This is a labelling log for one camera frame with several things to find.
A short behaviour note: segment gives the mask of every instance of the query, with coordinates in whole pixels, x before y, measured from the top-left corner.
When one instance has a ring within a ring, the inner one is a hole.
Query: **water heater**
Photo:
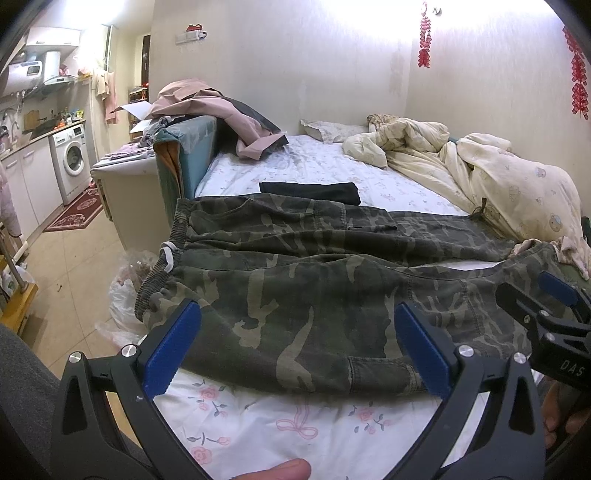
[[[0,75],[0,97],[31,89],[42,81],[43,64],[38,60],[9,65]]]

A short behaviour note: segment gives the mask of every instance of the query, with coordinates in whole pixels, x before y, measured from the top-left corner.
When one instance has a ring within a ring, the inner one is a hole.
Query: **human hand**
[[[308,480],[312,467],[308,462],[297,458],[262,472],[247,473],[234,480]]]
[[[556,441],[556,428],[561,422],[562,413],[558,405],[559,382],[555,381],[542,403],[542,418],[544,419],[544,441],[546,448],[551,448]],[[591,408],[586,408],[572,414],[564,429],[569,435],[577,433],[591,415]]]

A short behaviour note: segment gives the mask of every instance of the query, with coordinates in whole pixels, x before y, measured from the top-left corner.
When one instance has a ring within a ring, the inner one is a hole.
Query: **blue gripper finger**
[[[543,291],[567,307],[574,307],[579,302],[578,292],[550,272],[542,272],[538,275],[538,285]]]
[[[394,328],[429,393],[446,400],[458,371],[452,340],[406,302],[394,309]]]
[[[150,357],[145,362],[142,388],[148,398],[166,392],[200,327],[199,305],[185,299],[163,325],[154,327],[145,338],[141,346],[147,347]]]

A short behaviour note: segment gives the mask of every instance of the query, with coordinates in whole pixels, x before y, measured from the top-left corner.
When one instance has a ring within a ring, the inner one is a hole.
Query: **kitchen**
[[[111,110],[140,84],[151,11],[106,3],[95,12],[85,0],[52,2],[0,74],[0,161],[22,230],[16,260],[89,187],[91,166],[130,140],[128,118]]]

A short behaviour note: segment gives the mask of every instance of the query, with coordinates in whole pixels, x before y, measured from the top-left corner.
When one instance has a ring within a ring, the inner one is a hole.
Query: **metal screw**
[[[123,356],[134,356],[137,352],[138,352],[138,348],[133,344],[125,345],[121,349],[121,355],[123,355]]]
[[[70,356],[68,357],[68,360],[73,363],[76,364],[78,363],[80,360],[82,360],[82,354],[80,352],[74,352],[71,353]]]
[[[517,352],[515,355],[513,355],[513,360],[515,360],[518,364],[524,364],[527,362],[527,357],[523,353]]]
[[[471,357],[474,355],[474,349],[470,345],[460,345],[457,351],[461,356]]]

